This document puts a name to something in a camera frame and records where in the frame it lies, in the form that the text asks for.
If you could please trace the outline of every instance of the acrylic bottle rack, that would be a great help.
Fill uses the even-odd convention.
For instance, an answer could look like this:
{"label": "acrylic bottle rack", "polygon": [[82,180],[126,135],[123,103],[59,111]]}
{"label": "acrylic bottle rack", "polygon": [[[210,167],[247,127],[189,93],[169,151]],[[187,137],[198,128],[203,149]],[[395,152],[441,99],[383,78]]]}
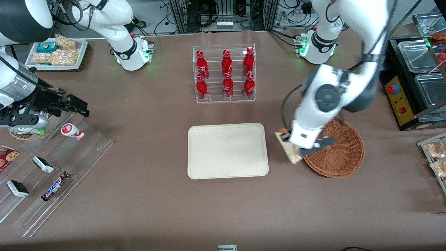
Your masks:
{"label": "acrylic bottle rack", "polygon": [[[194,70],[194,88],[195,99],[197,103],[215,103],[215,102],[254,102],[256,101],[256,91],[251,98],[243,96],[244,83],[246,76],[243,75],[243,59],[246,55],[246,49],[251,46],[254,48],[254,58],[256,58],[256,45],[255,44],[242,44],[242,45],[225,45],[225,46],[194,46],[192,52],[192,67]],[[231,98],[226,98],[223,95],[223,73],[221,61],[223,59],[223,50],[228,49],[231,53],[232,59],[232,81],[234,82],[234,95]],[[207,61],[209,69],[209,78],[206,80],[207,91],[209,98],[207,100],[201,100],[198,97],[197,84],[197,51],[203,51],[204,58]],[[254,68],[252,73],[254,74],[254,81],[256,81],[256,61],[254,61]]]}

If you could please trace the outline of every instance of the red bottle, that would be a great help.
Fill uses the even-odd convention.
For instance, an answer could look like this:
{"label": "red bottle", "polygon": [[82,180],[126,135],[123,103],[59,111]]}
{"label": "red bottle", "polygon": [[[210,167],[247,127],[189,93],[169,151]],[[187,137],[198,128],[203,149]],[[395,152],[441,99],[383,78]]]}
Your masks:
{"label": "red bottle", "polygon": [[254,69],[254,48],[248,47],[246,49],[246,55],[243,59],[243,76],[246,76],[248,73],[252,73],[252,70]]}
{"label": "red bottle", "polygon": [[226,72],[232,73],[232,59],[228,49],[223,51],[222,71],[223,76]]}
{"label": "red bottle", "polygon": [[224,74],[223,80],[223,96],[226,98],[231,98],[234,94],[234,82],[231,79],[232,74],[230,72],[226,72]]}
{"label": "red bottle", "polygon": [[199,99],[207,100],[209,98],[209,94],[207,93],[207,85],[206,82],[204,82],[202,75],[197,76],[197,91]]}
{"label": "red bottle", "polygon": [[254,96],[254,88],[256,83],[254,83],[254,75],[252,73],[248,73],[247,79],[245,81],[245,86],[243,88],[243,96],[245,98],[252,98]]}
{"label": "red bottle", "polygon": [[198,74],[202,75],[205,79],[209,78],[209,70],[207,68],[207,61],[203,56],[203,51],[197,51],[197,70]]}

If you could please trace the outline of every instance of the red button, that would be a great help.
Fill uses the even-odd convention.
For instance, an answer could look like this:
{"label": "red button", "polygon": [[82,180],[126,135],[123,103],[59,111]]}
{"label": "red button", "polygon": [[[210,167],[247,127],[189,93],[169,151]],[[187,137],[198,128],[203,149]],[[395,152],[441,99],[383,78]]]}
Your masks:
{"label": "red button", "polygon": [[393,94],[393,93],[395,93],[395,91],[396,91],[396,87],[393,84],[387,86],[387,93]]}

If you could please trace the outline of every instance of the brown woven basket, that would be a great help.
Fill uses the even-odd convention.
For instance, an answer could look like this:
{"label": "brown woven basket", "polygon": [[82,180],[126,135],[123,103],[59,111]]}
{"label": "brown woven basket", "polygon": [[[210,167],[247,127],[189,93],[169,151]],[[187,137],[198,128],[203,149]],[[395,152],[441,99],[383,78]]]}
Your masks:
{"label": "brown woven basket", "polygon": [[349,123],[338,118],[330,121],[320,137],[332,136],[334,144],[304,157],[318,174],[343,178],[356,172],[364,161],[364,143]]}

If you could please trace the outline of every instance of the brown table surface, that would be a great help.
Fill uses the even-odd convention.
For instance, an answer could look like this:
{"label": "brown table surface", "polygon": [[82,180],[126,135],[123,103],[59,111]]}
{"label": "brown table surface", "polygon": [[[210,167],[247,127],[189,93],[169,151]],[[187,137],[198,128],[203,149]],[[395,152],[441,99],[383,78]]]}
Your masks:
{"label": "brown table surface", "polygon": [[[89,43],[84,71],[38,74],[87,101],[85,121],[115,144],[33,237],[0,227],[0,244],[10,245],[2,251],[446,248],[446,217],[435,214],[446,211],[445,195],[416,145],[446,130],[399,132],[382,87],[371,108],[343,113],[364,141],[362,167],[329,179],[290,164],[273,135],[282,99],[315,66],[267,32],[161,37],[154,62],[135,72],[116,63],[105,40]],[[257,49],[255,103],[196,104],[192,47],[246,43]],[[361,41],[349,30],[339,43],[329,64],[345,69],[359,59]],[[290,98],[288,120],[299,101]],[[250,122],[265,127],[267,176],[187,176],[191,126]],[[20,149],[0,133],[2,144]]]}

